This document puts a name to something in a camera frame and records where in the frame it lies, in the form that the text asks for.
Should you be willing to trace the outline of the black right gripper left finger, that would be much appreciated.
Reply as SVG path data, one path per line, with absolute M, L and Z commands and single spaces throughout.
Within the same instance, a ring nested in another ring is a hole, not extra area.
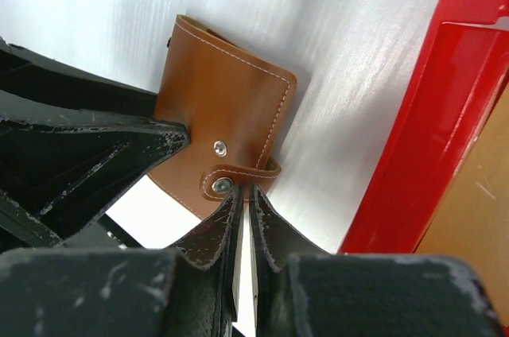
M 4 336 L 229 336 L 243 189 L 167 248 L 1 257 Z

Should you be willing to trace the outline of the red plastic bin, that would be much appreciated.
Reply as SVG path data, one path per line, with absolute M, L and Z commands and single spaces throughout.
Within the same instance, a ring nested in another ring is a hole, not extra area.
M 508 0 L 439 0 L 340 252 L 411 253 L 507 84 Z

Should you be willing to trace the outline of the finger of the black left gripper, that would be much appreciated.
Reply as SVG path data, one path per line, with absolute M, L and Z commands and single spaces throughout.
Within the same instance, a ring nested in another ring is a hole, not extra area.
M 1 246 L 59 246 L 188 144 L 179 123 L 2 92 Z
M 63 64 L 1 41 L 1 89 L 35 102 L 73 110 L 151 118 L 157 96 L 150 91 Z

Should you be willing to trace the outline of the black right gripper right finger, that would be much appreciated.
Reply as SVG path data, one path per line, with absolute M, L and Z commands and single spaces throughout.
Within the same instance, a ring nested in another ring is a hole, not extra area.
M 259 336 L 501 336 L 476 272 L 444 255 L 330 254 L 251 187 Z

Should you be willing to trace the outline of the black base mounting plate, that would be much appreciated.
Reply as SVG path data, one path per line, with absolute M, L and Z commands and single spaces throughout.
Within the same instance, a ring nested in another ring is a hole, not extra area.
M 96 223 L 84 228 L 63 243 L 68 248 L 103 248 L 127 250 L 142 245 L 110 216 L 103 215 Z

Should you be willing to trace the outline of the brown leather card holder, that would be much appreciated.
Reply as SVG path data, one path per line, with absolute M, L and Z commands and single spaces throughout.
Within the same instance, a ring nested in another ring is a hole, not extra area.
M 179 122 L 190 143 L 150 171 L 150 179 L 200 219 L 233 185 L 269 190 L 282 168 L 272 148 L 297 78 L 179 14 L 153 116 Z

